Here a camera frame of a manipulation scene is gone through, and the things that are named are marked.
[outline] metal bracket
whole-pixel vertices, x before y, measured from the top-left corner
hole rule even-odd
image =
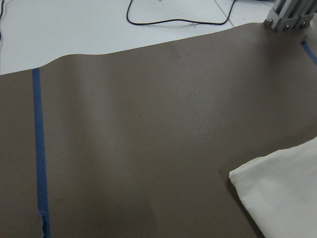
[[[308,26],[317,11],[317,0],[276,0],[267,15],[267,23],[275,31]]]

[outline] brown mat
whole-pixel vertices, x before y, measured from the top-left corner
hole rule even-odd
[[[317,52],[315,25],[277,34],[248,24],[110,55],[66,56],[43,66],[52,237],[263,237],[227,176],[255,157],[317,135],[317,67],[300,44],[308,34]],[[28,74],[24,87],[31,87],[30,71],[1,76],[0,84],[8,77],[18,83],[22,74]],[[31,117],[32,94],[26,91],[19,101]],[[18,111],[8,109],[6,117],[27,117]],[[14,138],[20,136],[22,129],[13,130]],[[7,141],[9,132],[1,136],[15,148],[4,151],[7,161],[0,168],[1,181],[18,181],[6,184],[12,193],[34,178],[34,133],[25,133],[29,145],[20,147]],[[17,150],[27,159],[16,157],[14,163],[23,162],[31,175],[9,164]],[[28,182],[35,185],[34,179]],[[8,202],[2,205],[8,196],[0,189],[6,214],[0,226],[6,217],[12,221],[3,225],[11,226],[5,233],[0,227],[0,236],[34,237],[15,219],[32,214],[35,189],[28,190],[26,202],[10,197],[29,209],[18,218]],[[39,219],[29,222],[37,226]]]
[[[0,237],[41,235],[31,71],[0,76]]]

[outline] cream fabric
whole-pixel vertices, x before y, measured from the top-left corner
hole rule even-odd
[[[229,173],[266,238],[317,237],[317,138]]]

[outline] tile grout line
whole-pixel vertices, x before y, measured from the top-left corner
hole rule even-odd
[[[217,6],[218,6],[218,7],[220,8],[220,10],[222,11],[223,15],[227,18],[227,17],[228,17],[227,14],[222,10],[221,6],[217,3],[217,1],[216,1],[216,0],[213,0],[213,1],[217,4]],[[233,25],[233,23],[231,22],[231,20],[229,19],[228,21],[229,21],[229,23],[231,24],[231,26],[234,27],[234,25]]]

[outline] black wire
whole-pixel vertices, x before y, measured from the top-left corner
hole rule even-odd
[[[170,19],[170,20],[164,20],[164,21],[155,21],[155,22],[148,22],[148,23],[137,23],[137,22],[133,22],[129,19],[129,11],[130,11],[130,8],[131,8],[131,5],[132,5],[132,2],[133,0],[131,0],[129,6],[128,6],[128,10],[127,10],[127,21],[129,23],[131,23],[132,25],[136,25],[136,26],[145,26],[145,25],[154,25],[154,24],[160,24],[160,23],[165,23],[165,22],[171,22],[171,21],[185,21],[185,22],[190,22],[190,23],[197,23],[197,24],[204,24],[204,25],[223,25],[225,23],[227,23],[227,21],[229,20],[229,17],[231,15],[231,11],[232,11],[232,8],[233,8],[233,5],[234,3],[236,2],[237,0],[234,0],[232,5],[231,5],[231,8],[230,8],[230,11],[229,11],[229,14],[228,14],[228,17],[227,19],[224,21],[224,22],[204,22],[204,21],[191,21],[191,20],[186,20],[186,19]]]
[[[0,21],[1,21],[2,15],[3,15],[3,5],[4,5],[4,0],[2,0],[2,3],[1,3]]]

